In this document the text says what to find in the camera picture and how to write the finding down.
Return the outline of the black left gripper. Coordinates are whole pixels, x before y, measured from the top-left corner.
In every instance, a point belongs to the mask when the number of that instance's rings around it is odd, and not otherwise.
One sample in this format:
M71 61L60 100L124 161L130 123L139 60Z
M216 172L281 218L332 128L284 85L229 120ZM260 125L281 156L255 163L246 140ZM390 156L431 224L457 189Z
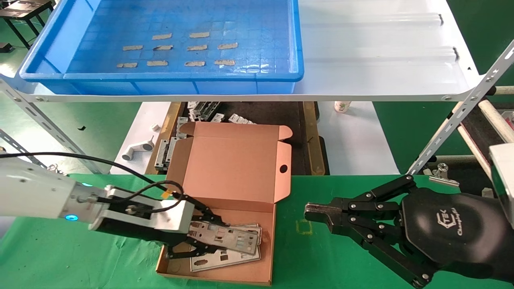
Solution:
M207 205L189 196L189 203L194 205L200 215L193 215L192 221L208 222L215 225L225 225L221 216L216 215ZM166 257L169 260L192 258L213 254L213 246L187 238L186 234L163 232L158 229L127 223L118 220L103 220L96 229L97 232L137 238L143 241L154 241L168 245Z

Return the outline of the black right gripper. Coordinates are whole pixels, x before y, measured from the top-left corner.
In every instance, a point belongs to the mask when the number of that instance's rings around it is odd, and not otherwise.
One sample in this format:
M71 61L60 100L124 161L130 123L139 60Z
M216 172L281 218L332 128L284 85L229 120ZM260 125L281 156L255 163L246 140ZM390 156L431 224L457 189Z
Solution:
M392 199L413 188L412 175L400 176L353 198L309 202L304 216L308 221L327 221L332 234L351 238L412 287L423 289L435 268L394 247L404 244L398 227L367 219L394 218L400 205ZM418 189L401 205L406 238L439 270L475 279L513 280L514 231L499 200ZM366 218L343 218L350 215Z

